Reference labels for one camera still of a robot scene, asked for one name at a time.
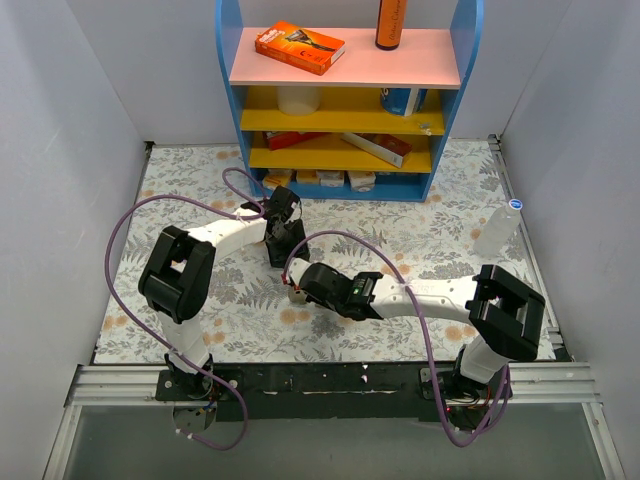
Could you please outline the grey remote control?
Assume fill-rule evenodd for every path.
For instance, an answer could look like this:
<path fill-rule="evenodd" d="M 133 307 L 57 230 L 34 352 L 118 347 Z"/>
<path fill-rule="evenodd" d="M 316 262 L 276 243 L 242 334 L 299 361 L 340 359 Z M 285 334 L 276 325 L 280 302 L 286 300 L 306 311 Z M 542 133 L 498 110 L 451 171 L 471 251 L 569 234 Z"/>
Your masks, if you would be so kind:
<path fill-rule="evenodd" d="M 288 291 L 288 298 L 293 304 L 305 304 L 307 295 L 302 290 L 290 288 Z"/>

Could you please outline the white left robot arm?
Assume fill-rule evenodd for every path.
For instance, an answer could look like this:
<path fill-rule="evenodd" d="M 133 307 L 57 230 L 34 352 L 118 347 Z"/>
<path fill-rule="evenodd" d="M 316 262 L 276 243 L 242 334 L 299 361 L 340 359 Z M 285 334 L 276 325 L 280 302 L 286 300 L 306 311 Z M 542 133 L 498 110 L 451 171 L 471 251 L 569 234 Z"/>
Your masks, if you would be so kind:
<path fill-rule="evenodd" d="M 165 361 L 171 381 L 188 398 L 203 399 L 213 386 L 213 360 L 198 315 L 208 298 L 214 261 L 263 242 L 270 266 L 284 267 L 305 237 L 302 220 L 294 217 L 300 205 L 298 195 L 278 187 L 257 205 L 241 205 L 229 219 L 190 230 L 169 226 L 161 232 L 138 290 L 156 312 L 170 344 Z"/>

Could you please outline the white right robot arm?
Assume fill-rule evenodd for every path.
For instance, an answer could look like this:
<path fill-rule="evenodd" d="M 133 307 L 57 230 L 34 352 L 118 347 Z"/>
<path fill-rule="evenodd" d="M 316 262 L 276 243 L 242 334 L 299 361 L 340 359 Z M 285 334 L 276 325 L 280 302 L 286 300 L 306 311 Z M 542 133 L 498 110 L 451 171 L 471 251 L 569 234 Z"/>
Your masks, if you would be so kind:
<path fill-rule="evenodd" d="M 350 278 L 323 263 L 296 258 L 285 278 L 307 301 L 354 321 L 422 314 L 474 327 L 478 336 L 463 348 L 452 373 L 453 387 L 464 397 L 479 395 L 508 362 L 537 359 L 545 299 L 497 265 L 458 279 L 404 284 L 380 272 Z"/>

